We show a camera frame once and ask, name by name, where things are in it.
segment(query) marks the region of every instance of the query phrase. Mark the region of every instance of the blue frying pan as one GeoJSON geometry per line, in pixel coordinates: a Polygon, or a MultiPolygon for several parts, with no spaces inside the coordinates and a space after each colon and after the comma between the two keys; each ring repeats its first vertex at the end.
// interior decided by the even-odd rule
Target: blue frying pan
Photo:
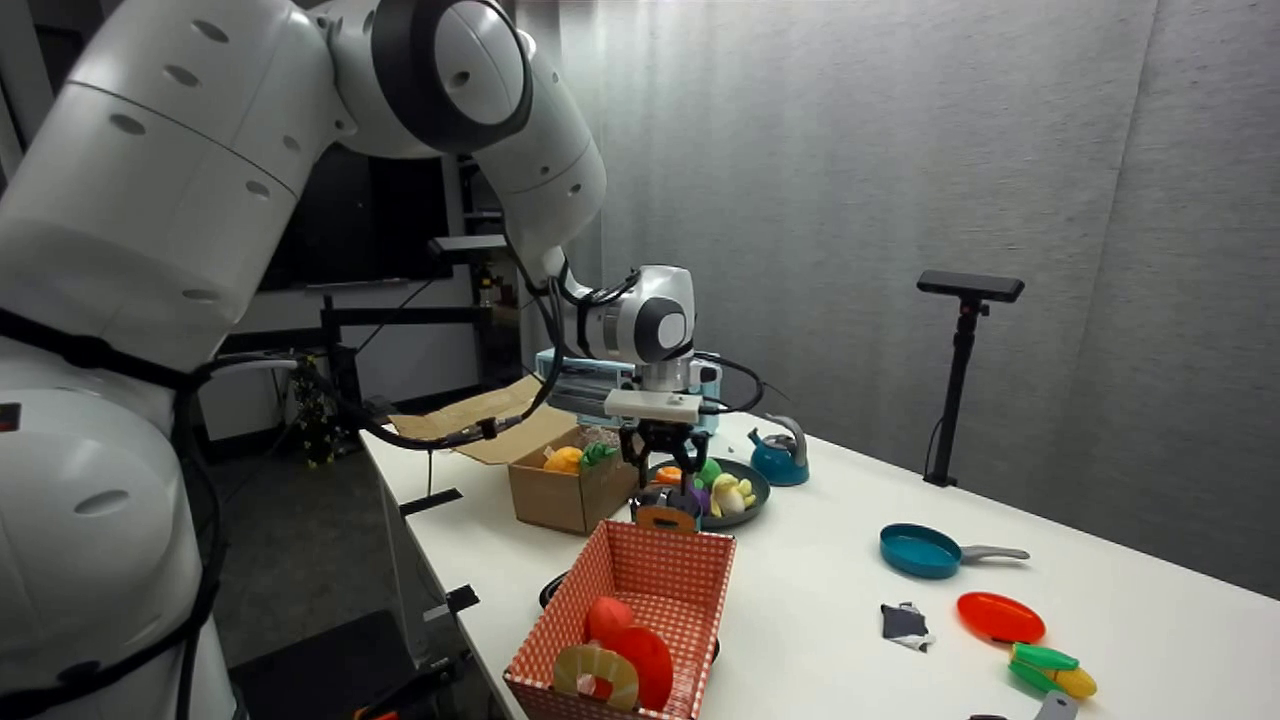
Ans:
{"type": "Polygon", "coordinates": [[[958,575],[962,566],[979,566],[989,558],[1001,562],[1032,562],[1026,549],[993,549],[993,546],[958,546],[951,538],[923,527],[923,523],[883,523],[882,527],[882,558],[889,568],[919,581],[958,575]]]}

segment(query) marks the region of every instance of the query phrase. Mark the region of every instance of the wicker basket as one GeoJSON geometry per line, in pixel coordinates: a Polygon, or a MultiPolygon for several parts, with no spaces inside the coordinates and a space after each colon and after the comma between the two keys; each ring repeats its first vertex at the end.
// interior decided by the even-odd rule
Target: wicker basket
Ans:
{"type": "Polygon", "coordinates": [[[583,645],[587,607],[614,594],[636,607],[636,619],[670,645],[678,663],[670,708],[639,708],[639,715],[700,715],[729,568],[734,538],[678,538],[606,519],[510,663],[512,698],[533,720],[628,715],[554,689],[561,649],[583,645]]]}

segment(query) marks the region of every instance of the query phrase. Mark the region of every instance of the red plate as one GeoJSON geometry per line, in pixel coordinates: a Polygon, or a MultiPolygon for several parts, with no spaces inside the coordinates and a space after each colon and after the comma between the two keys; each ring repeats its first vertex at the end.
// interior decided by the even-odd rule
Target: red plate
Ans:
{"type": "Polygon", "coordinates": [[[964,594],[958,614],[993,645],[1036,645],[1044,635],[1044,619],[1030,603],[996,594],[964,594]]]}

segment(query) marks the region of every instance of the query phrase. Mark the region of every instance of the gray wall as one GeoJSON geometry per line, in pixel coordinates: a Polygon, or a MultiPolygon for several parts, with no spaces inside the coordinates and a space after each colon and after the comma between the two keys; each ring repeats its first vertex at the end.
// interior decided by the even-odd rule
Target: gray wall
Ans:
{"type": "Polygon", "coordinates": [[[958,304],[958,477],[1280,594],[1280,10],[561,0],[609,173],[600,275],[678,260],[700,341],[822,437],[919,469],[958,304]]]}

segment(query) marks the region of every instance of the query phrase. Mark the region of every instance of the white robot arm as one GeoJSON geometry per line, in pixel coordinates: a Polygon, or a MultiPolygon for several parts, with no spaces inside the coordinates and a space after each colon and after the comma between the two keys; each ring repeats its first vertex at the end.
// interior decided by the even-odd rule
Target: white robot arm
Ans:
{"type": "MultiPolygon", "coordinates": [[[[207,568],[174,397],[246,318],[328,145],[471,152],[536,283],[593,297],[561,244],[596,215],[606,165],[501,10],[125,0],[0,204],[0,715],[235,712],[192,614],[207,568]],[[186,626],[201,645],[165,645],[186,626]]],[[[693,283],[639,275],[576,346],[658,370],[639,391],[685,397],[693,283]]]]}

